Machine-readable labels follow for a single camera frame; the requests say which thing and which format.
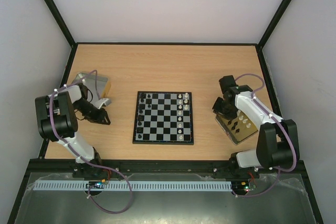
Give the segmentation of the gold metal tin tray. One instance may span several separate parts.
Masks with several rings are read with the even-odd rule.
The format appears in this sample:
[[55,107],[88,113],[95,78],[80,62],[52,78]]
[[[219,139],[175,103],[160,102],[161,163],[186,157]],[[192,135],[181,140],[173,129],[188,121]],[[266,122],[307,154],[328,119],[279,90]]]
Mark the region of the gold metal tin tray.
[[216,114],[215,120],[235,145],[242,143],[258,132],[255,124],[241,110],[237,111],[237,117],[233,120],[228,120],[221,114]]

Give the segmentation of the black grey chess board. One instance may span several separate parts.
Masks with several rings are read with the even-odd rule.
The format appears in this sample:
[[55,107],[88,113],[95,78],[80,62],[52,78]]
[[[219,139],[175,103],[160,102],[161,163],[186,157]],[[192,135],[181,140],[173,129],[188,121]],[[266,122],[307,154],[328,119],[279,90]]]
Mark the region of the black grey chess board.
[[139,91],[132,143],[193,145],[192,93]]

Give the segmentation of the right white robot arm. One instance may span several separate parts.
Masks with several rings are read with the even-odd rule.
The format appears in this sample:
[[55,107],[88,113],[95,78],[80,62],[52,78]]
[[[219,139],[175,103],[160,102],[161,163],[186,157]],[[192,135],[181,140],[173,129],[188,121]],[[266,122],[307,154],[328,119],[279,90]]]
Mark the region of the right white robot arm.
[[250,167],[293,171],[299,159],[296,123],[270,111],[247,85],[224,84],[221,91],[213,112],[230,140],[238,145],[258,135],[255,149],[231,155],[230,174],[242,177]]

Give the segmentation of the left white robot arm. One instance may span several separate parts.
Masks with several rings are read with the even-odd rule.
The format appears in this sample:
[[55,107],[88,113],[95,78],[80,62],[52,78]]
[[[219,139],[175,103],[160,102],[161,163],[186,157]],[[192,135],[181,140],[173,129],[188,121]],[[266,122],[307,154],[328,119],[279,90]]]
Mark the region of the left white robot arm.
[[97,150],[79,133],[76,111],[90,123],[111,124],[107,111],[108,98],[88,100],[89,89],[80,84],[64,85],[52,94],[35,99],[38,131],[42,138],[62,145],[75,158],[75,169],[87,176],[101,175],[102,160]]

